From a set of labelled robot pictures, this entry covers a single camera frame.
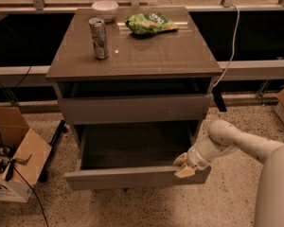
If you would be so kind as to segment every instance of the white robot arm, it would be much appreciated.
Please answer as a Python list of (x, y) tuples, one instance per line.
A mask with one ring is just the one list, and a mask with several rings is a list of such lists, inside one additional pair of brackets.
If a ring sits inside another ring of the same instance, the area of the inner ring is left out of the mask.
[(242, 132), (223, 120), (211, 123), (208, 136), (179, 156), (179, 178), (210, 166), (216, 158), (240, 149), (263, 164), (257, 189), (256, 227), (284, 227), (284, 143)]

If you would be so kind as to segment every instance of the silver can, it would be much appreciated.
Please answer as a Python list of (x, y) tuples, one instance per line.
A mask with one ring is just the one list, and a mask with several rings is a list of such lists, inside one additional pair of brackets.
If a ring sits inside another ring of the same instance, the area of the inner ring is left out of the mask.
[(109, 56), (106, 40), (105, 22), (102, 18), (92, 18), (89, 20), (95, 57), (97, 59), (106, 59)]

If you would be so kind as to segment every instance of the chip bag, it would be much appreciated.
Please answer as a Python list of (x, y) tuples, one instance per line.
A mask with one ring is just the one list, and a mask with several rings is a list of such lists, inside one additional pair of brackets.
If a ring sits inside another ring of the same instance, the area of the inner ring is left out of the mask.
[(177, 30), (179, 27), (161, 13), (139, 13), (127, 17), (125, 25), (134, 34), (155, 34)]

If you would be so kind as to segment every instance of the white bowl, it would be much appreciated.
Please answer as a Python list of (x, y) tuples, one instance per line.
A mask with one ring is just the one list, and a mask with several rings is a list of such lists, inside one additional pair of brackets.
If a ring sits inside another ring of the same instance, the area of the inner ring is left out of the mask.
[(103, 18), (105, 22), (114, 20), (119, 5), (115, 1), (98, 1), (92, 5), (96, 16)]

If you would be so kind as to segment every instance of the concrete floor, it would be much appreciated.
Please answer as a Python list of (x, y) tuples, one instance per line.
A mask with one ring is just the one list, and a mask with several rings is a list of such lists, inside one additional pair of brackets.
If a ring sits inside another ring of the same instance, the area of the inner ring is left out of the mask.
[[(206, 136), (211, 121), (221, 118), (242, 131), (284, 142), (284, 125), (274, 106), (227, 110), (210, 108), (198, 140)], [(24, 117), (48, 142), (62, 119), (60, 113), (24, 113)], [(49, 226), (253, 226), (261, 164), (240, 150), (215, 160), (205, 184), (73, 192), (63, 174), (75, 169), (78, 151), (71, 131), (64, 133), (48, 181), (35, 186)], [(31, 195), (28, 203), (0, 201), (0, 226), (45, 226), (36, 197)]]

